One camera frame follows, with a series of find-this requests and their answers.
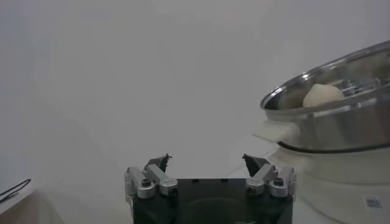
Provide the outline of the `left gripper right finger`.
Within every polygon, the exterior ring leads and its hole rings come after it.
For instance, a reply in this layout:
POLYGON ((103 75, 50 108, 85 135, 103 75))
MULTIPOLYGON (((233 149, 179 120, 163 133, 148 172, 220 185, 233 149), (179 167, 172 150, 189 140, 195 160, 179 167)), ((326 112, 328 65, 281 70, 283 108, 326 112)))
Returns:
POLYGON ((268 189, 276 198, 296 197, 297 174, 293 167, 276 168, 265 158, 243 155, 249 178, 246 179, 246 190, 250 196, 258 196, 268 189))

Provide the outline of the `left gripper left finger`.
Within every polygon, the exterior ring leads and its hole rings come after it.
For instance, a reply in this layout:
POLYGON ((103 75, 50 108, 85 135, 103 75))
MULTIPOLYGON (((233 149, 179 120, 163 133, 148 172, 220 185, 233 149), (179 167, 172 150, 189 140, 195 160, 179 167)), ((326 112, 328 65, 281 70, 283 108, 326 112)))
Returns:
POLYGON ((124 172, 125 194, 140 199, 153 198, 157 193, 165 197, 175 197, 178 180, 165 173, 171 158, 172 156, 166 154, 150 159, 142 169, 137 166, 128 167, 124 172))

